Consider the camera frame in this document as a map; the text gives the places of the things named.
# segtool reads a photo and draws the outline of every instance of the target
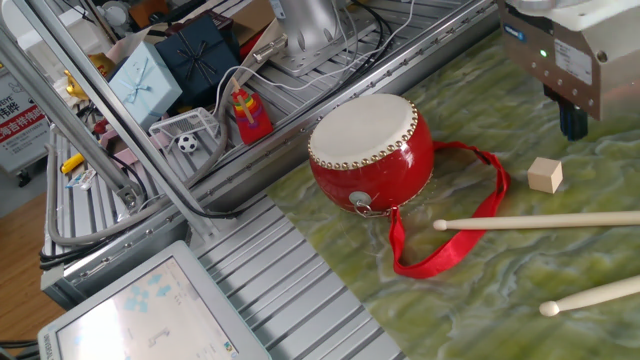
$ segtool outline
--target drumstick tip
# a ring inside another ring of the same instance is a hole
[[[447,222],[446,220],[436,220],[433,222],[433,228],[438,230],[438,231],[445,231],[447,230]]]
[[[560,308],[555,301],[547,301],[540,304],[540,314],[544,316],[554,316],[560,312]]]

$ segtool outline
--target small toy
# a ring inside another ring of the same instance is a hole
[[[529,170],[529,188],[553,194],[562,182],[562,163],[558,160],[536,158]]]
[[[70,157],[69,159],[67,159],[62,166],[60,167],[60,171],[63,174],[67,174],[69,173],[69,171],[75,169],[78,167],[78,165],[82,164],[84,162],[84,157],[82,156],[82,154],[77,153],[75,155],[73,155],[72,157]]]
[[[98,53],[89,55],[89,59],[95,65],[95,67],[100,71],[102,76],[107,77],[111,73],[111,71],[116,67],[116,64],[111,61],[104,53]],[[68,70],[64,71],[65,75],[68,78],[67,93],[73,97],[77,97],[80,100],[89,100],[89,96],[82,90],[80,85],[76,79],[71,76],[71,73]]]
[[[235,88],[233,103],[236,123],[242,141],[249,145],[271,133],[273,126],[258,94],[249,95],[242,90],[236,79],[231,78],[231,81]]]
[[[196,150],[198,147],[198,139],[196,139],[195,135],[180,135],[178,138],[178,148],[183,153],[191,153]]]

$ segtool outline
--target soccer ball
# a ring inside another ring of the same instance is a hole
[[[180,135],[178,138],[178,149],[184,153],[195,151],[198,147],[198,139],[192,134]]]

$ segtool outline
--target red strap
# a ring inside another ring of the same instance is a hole
[[[491,217],[496,215],[498,205],[504,198],[504,194],[509,188],[511,178],[509,174],[502,168],[498,158],[488,152],[480,151],[474,146],[467,146],[461,142],[434,142],[434,149],[460,148],[472,150],[476,156],[487,165],[492,165],[498,171],[496,180],[496,190],[487,197],[478,207],[473,217]],[[404,227],[400,218],[400,210],[397,206],[391,209],[391,230],[389,231],[389,242],[393,250],[393,269],[399,275],[412,277],[416,279],[424,279],[435,276],[445,270],[454,267],[473,249],[478,240],[484,235],[486,230],[462,230],[458,232],[451,240],[447,241],[438,250],[431,254],[428,258],[421,262],[404,266],[400,264],[400,256],[404,249]]]

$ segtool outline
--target red drum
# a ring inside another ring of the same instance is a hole
[[[416,264],[403,264],[405,230],[399,206],[427,184],[437,149],[471,150],[496,169],[496,189],[473,217],[495,216],[509,188],[509,174],[489,152],[460,142],[433,142],[422,115],[394,95],[361,97],[332,111],[309,140],[311,170],[325,194],[341,208],[364,217],[388,216],[389,243],[396,273],[424,279],[455,266],[484,230],[463,230]]]
[[[433,153],[431,133],[415,106],[386,94],[333,110],[309,141],[311,170],[322,191],[359,213],[411,200],[431,177]]]

